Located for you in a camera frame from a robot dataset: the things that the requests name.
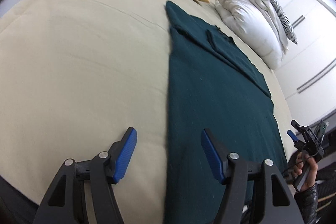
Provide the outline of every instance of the bed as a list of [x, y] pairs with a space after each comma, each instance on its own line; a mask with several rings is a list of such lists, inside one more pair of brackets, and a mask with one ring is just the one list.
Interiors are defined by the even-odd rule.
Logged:
[[[29, 199], [41, 202], [65, 159], [91, 159], [134, 127], [138, 143], [116, 199], [125, 223], [162, 223], [166, 1], [22, 0], [0, 19], [0, 175]], [[215, 0], [171, 1], [232, 36], [264, 75], [289, 159], [291, 115], [273, 71], [221, 22]]]

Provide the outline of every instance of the teal fabric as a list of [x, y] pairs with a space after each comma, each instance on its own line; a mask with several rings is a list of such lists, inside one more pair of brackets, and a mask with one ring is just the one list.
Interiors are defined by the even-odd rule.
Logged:
[[[169, 59], [168, 166], [165, 224], [207, 224], [225, 187], [212, 176], [201, 147], [210, 128], [226, 147], [246, 160], [286, 157], [263, 75], [216, 26], [168, 1], [173, 41]], [[252, 185], [247, 189], [251, 198]]]

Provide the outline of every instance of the silver screw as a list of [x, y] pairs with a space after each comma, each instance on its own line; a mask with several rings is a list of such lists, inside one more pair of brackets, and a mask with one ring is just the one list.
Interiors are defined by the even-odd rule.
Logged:
[[66, 165], [66, 166], [70, 166], [70, 165], [72, 165], [73, 164], [73, 160], [72, 159], [67, 159], [65, 162], [64, 162], [64, 164]]
[[268, 166], [272, 166], [273, 165], [273, 160], [267, 159], [265, 160], [265, 164]]
[[109, 153], [107, 153], [106, 151], [104, 152], [100, 152], [99, 153], [99, 158], [105, 159], [109, 156]]
[[232, 152], [229, 154], [229, 157], [233, 160], [236, 160], [239, 158], [239, 155], [237, 153]]

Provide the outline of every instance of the human hand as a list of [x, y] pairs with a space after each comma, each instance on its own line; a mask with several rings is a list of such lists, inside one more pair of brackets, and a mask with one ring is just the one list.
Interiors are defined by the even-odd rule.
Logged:
[[[309, 189], [310, 187], [314, 186], [316, 175], [317, 175], [317, 169], [318, 169], [318, 165], [317, 165], [314, 157], [309, 158], [308, 154], [305, 154], [304, 156], [305, 156], [305, 159], [306, 159], [307, 163], [310, 165], [310, 171], [309, 171], [309, 174], [306, 178], [305, 183], [301, 187], [300, 192], [303, 192], [303, 191]], [[296, 165], [293, 167], [293, 172], [292, 172], [292, 176], [294, 178], [296, 178], [297, 176], [302, 174], [302, 168], [303, 168], [303, 165], [304, 165], [304, 163], [302, 162], [302, 152], [299, 152], [297, 154], [297, 158], [296, 158], [295, 162], [296, 162]]]

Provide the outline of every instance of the white pillow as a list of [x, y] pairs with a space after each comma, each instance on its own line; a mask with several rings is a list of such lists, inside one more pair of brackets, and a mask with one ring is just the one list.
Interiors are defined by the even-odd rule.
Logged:
[[270, 69], [280, 67], [283, 53], [278, 39], [262, 13], [249, 0], [219, 0], [216, 10], [223, 23]]

